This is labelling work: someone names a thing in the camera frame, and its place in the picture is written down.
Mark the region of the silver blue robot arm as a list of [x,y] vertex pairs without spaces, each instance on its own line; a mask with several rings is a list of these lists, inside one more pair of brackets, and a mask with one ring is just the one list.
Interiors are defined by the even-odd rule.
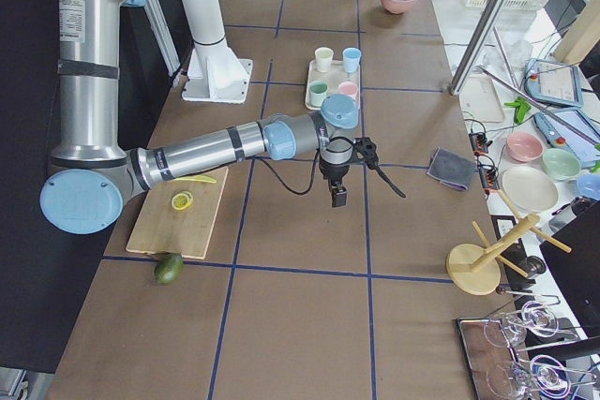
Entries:
[[165,147],[122,150],[119,24],[120,9],[130,1],[59,0],[61,140],[39,198],[49,222],[73,234],[95,233],[159,183],[261,153],[283,160],[314,152],[313,167],[327,181],[333,205],[345,204],[342,180],[356,160],[358,108],[344,95],[297,117],[276,114]]

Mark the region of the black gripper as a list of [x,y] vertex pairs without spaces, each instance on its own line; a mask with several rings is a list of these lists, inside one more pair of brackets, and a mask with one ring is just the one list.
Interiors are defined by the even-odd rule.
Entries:
[[334,164],[319,157],[319,170],[323,179],[328,183],[330,189],[332,206],[343,207],[347,203],[347,189],[343,184],[343,178],[349,171],[349,165]]

